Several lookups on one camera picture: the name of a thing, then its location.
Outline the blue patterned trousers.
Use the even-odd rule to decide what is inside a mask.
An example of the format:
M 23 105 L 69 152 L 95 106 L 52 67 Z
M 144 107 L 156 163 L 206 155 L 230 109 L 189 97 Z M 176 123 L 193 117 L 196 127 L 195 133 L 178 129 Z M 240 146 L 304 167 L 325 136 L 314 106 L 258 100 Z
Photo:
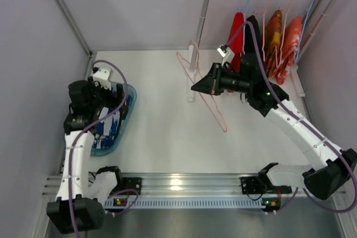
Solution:
M 132 97 L 128 95 L 126 99 L 126 117 L 131 102 Z M 119 132 L 117 132 L 118 120 L 119 111 L 117 111 L 111 117 L 106 118 L 105 121 L 102 121 L 95 126 L 96 134 L 92 150 L 96 152 L 107 152 L 111 149 L 111 147 L 114 145 L 114 142 L 118 139 L 119 136 Z

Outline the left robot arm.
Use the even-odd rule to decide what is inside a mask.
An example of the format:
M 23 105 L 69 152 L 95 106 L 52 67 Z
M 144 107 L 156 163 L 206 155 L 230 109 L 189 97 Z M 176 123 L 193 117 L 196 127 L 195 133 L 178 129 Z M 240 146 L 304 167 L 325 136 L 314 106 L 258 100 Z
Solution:
M 64 121 L 65 160 L 55 201 L 46 213 L 61 234 L 80 236 L 99 229 L 104 222 L 104 202 L 123 189 L 123 176 L 117 166 L 100 168 L 89 184 L 89 159 L 95 141 L 96 125 L 117 113 L 128 97 L 128 84 L 112 89 L 109 80 L 72 82 L 69 86 L 69 113 Z

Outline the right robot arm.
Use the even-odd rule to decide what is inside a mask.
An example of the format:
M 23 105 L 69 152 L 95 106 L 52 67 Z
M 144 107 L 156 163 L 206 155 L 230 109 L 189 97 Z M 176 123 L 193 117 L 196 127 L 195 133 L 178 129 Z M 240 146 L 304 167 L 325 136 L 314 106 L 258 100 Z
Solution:
M 227 61 L 213 63 L 209 72 L 194 83 L 191 90 L 214 96 L 224 91 L 244 94 L 247 103 L 279 127 L 306 157 L 307 165 L 271 163 L 263 168 L 258 175 L 266 190 L 280 186 L 301 188 L 320 200 L 326 200 L 346 182 L 356 184 L 353 174 L 356 151 L 344 150 L 323 136 L 300 113 L 288 94 L 268 81 L 259 55 L 243 56 L 239 71 L 234 71 Z

